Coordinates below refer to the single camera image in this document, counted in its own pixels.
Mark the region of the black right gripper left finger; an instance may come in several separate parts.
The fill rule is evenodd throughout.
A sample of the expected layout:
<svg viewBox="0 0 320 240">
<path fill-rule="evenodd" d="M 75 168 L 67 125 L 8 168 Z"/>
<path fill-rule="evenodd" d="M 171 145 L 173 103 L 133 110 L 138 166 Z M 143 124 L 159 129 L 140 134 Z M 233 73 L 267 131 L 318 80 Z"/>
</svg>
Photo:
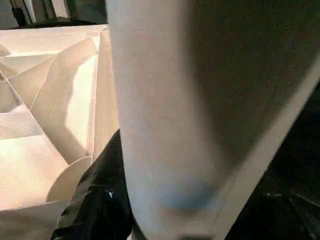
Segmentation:
<svg viewBox="0 0 320 240">
<path fill-rule="evenodd" d="M 120 131 L 82 175 L 53 240 L 126 240 L 133 227 Z"/>
</svg>

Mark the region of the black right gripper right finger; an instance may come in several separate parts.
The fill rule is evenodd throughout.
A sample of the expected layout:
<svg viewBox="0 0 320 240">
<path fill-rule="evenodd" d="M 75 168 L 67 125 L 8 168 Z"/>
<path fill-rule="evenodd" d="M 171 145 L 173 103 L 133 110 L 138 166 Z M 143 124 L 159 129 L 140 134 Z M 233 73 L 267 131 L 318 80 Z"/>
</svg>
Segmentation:
<svg viewBox="0 0 320 240">
<path fill-rule="evenodd" d="M 227 240 L 318 240 L 320 167 L 270 167 L 228 232 Z"/>
</svg>

